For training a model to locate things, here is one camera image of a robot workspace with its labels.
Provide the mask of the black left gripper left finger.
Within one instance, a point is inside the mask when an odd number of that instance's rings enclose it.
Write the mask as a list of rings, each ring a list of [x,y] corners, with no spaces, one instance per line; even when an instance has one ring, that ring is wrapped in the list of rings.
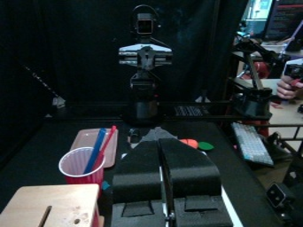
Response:
[[[121,158],[111,178],[110,227],[164,227],[158,129],[150,129]]]

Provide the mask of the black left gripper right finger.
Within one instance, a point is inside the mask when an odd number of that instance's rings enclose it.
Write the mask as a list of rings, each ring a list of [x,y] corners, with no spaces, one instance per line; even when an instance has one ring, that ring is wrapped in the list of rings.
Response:
[[[164,129],[157,148],[170,227],[233,227],[218,169],[206,155]]]

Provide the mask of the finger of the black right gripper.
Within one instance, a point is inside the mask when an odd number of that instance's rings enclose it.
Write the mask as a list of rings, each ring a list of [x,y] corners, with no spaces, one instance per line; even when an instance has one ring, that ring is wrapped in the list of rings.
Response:
[[[152,70],[152,68],[153,68],[153,56],[154,56],[153,49],[152,49],[152,47],[148,47],[148,49],[145,51],[145,59],[146,59],[145,69],[146,70]]]
[[[144,47],[137,51],[137,68],[145,69],[145,49]]]

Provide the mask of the person's hand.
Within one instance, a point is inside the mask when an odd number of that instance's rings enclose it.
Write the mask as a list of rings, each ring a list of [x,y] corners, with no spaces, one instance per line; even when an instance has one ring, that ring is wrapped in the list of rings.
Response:
[[[303,99],[303,82],[296,82],[289,76],[282,75],[276,83],[276,95],[282,99]]]

